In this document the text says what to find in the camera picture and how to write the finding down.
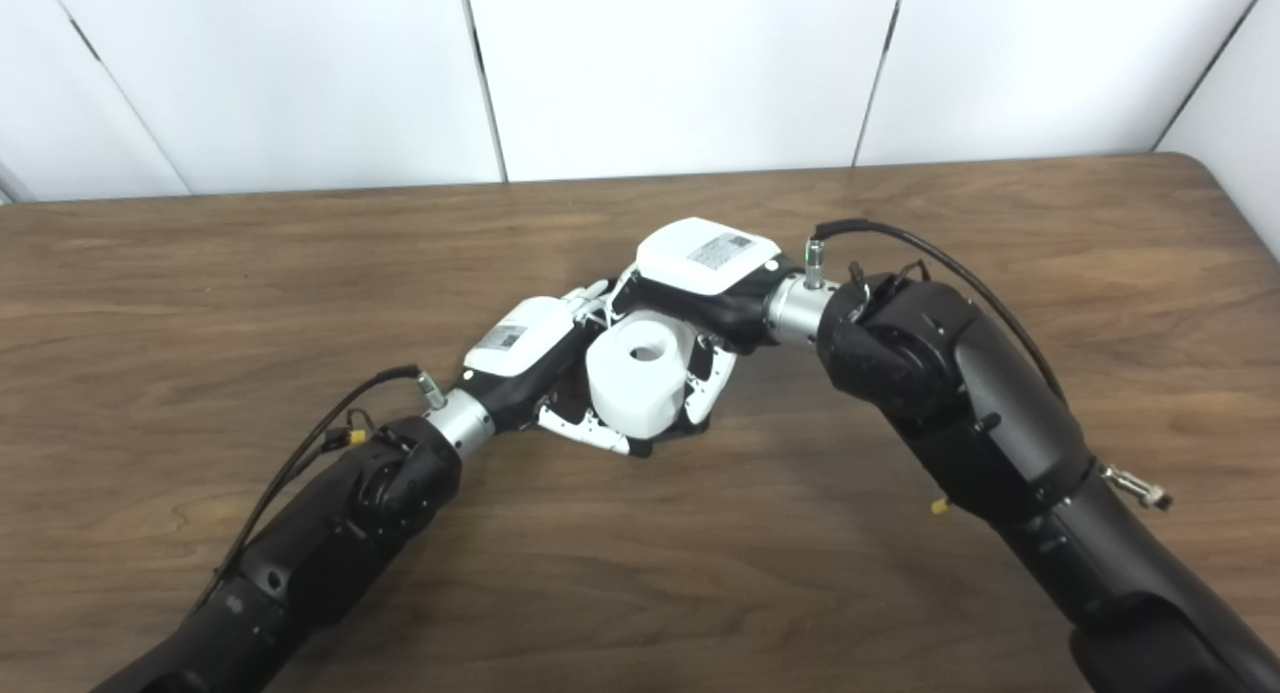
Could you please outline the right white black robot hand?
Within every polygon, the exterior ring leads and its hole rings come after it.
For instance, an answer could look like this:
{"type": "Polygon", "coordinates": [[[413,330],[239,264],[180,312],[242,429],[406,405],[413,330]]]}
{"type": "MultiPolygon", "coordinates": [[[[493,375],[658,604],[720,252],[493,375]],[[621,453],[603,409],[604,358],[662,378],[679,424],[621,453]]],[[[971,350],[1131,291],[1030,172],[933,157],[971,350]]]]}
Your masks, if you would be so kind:
{"type": "Polygon", "coordinates": [[[836,291],[822,257],[819,242],[795,261],[772,240],[698,216],[653,232],[605,295],[585,354],[591,409],[640,441],[708,423],[741,357],[817,345],[836,291]]]}

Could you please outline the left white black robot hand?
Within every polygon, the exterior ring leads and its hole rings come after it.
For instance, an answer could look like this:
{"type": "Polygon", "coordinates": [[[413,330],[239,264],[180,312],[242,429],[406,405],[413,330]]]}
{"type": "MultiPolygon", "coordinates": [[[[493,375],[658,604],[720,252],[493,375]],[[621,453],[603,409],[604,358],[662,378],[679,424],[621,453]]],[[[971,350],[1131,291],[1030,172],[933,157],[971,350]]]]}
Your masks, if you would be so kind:
{"type": "Polygon", "coordinates": [[[539,427],[568,441],[635,459],[654,444],[609,428],[584,395],[564,393],[590,343],[614,281],[596,281],[561,297],[535,296],[507,313],[463,356],[463,370],[439,409],[425,419],[458,456],[495,436],[539,427]]]}

